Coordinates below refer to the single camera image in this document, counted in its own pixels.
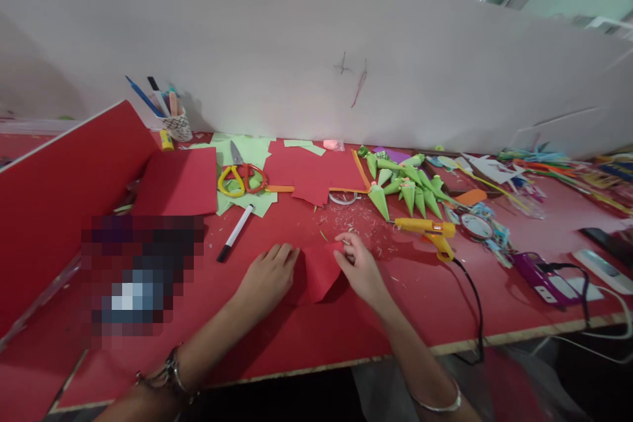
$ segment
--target white device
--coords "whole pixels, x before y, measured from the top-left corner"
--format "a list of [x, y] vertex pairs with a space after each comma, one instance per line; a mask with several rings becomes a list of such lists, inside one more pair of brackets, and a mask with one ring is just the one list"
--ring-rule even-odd
[[609, 287], [622, 295], [633, 295], [633, 280], [589, 249], [572, 253], [572, 256], [594, 274], [604, 280]]

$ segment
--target black cable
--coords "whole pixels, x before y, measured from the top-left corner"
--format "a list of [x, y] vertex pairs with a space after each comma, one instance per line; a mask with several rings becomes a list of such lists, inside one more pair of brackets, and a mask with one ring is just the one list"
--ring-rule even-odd
[[464, 273], [464, 275], [466, 275], [466, 278], [468, 279], [468, 282], [470, 282], [470, 286], [473, 288], [473, 292], [475, 293], [475, 298], [477, 300], [477, 308], [479, 309], [479, 330], [477, 331], [477, 347], [479, 348], [479, 357], [475, 361], [468, 361], [466, 358], [458, 354], [454, 354], [453, 356], [460, 359], [461, 361], [463, 361], [464, 363], [470, 366], [474, 366], [476, 364], [483, 363], [483, 360], [485, 357], [484, 352], [483, 352], [483, 311], [481, 310], [481, 300], [479, 300], [479, 293], [477, 292], [477, 287], [475, 287], [475, 283], [470, 278], [468, 271], [464, 268], [462, 263], [459, 260], [457, 260], [457, 257], [453, 258], [453, 262], [455, 262], [455, 264], [457, 264], [457, 266], [460, 269], [462, 269], [462, 272]]
[[585, 316], [585, 329], [590, 329], [591, 321], [589, 321], [589, 305], [587, 303], [587, 292], [589, 290], [589, 274], [587, 273], [587, 271], [575, 264], [558, 264], [556, 262], [540, 265], [539, 268], [542, 269], [544, 272], [548, 272], [548, 270], [559, 270], [562, 268], [575, 268], [583, 273], [583, 275], [585, 276], [585, 283], [582, 286], [582, 294], [580, 296], [580, 299], [582, 303], [582, 312]]

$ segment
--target silver bangle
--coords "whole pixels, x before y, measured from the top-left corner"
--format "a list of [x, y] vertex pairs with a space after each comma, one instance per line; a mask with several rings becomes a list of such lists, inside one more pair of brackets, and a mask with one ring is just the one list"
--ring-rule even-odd
[[418, 405], [420, 407], [422, 407], [423, 409], [426, 409], [427, 411], [431, 411], [431, 412], [435, 412], [435, 413], [455, 412], [462, 405], [462, 391], [460, 390], [460, 386], [459, 386], [459, 384], [457, 384], [456, 380], [453, 379], [453, 383], [455, 384], [455, 389], [457, 389], [457, 398], [455, 399], [455, 402], [453, 402], [448, 407], [431, 407], [431, 406], [427, 406], [423, 402], [420, 402], [418, 400], [418, 398], [416, 398], [413, 395], [413, 393], [411, 393], [411, 390], [409, 390], [409, 395], [411, 396], [411, 398], [414, 401], [416, 401], [418, 403]]

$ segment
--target white marker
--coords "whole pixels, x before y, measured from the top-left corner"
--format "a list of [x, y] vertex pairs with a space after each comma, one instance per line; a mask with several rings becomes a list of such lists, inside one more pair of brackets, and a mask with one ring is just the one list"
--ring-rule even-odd
[[239, 221], [235, 225], [235, 229], [229, 236], [229, 239], [226, 241], [226, 244], [224, 245], [224, 247], [222, 247], [222, 251], [220, 251], [220, 255], [216, 259], [218, 262], [224, 262], [226, 260], [226, 257], [229, 254], [229, 251], [231, 250], [231, 246], [237, 239], [239, 232], [242, 230], [242, 227], [244, 227], [244, 223], [246, 222], [246, 219], [249, 217], [249, 214], [252, 211], [253, 211], [253, 205], [249, 204], [244, 210], [244, 214], [242, 214], [242, 217], [239, 219]]

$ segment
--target scissors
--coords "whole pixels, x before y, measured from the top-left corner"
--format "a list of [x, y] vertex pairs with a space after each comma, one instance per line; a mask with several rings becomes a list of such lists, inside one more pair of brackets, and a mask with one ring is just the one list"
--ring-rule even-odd
[[[245, 193], [253, 193], [253, 194], [259, 193], [261, 190], [265, 188], [265, 186], [268, 184], [268, 177], [266, 176], [266, 174], [262, 170], [257, 168], [255, 165], [244, 163], [244, 160], [242, 160], [242, 155], [239, 154], [239, 150], [237, 149], [237, 147], [235, 146], [232, 140], [231, 140], [231, 157], [233, 158], [233, 165], [226, 167], [226, 169], [222, 172], [222, 175], [218, 179], [218, 189], [223, 195], [226, 195], [229, 198], [239, 198], [240, 196], [243, 196]], [[243, 170], [242, 176], [244, 178], [240, 177], [240, 175], [237, 172], [238, 165], [241, 165], [241, 169]], [[249, 186], [249, 172], [250, 172], [249, 168], [252, 168], [253, 170], [259, 172], [260, 175], [262, 175], [262, 184], [259, 185], [255, 189], [251, 189]], [[239, 184], [239, 190], [236, 190], [234, 193], [230, 193], [224, 189], [224, 180], [226, 179], [226, 176], [231, 171], [233, 172], [233, 176], [235, 177], [235, 179], [237, 180], [237, 183]]]

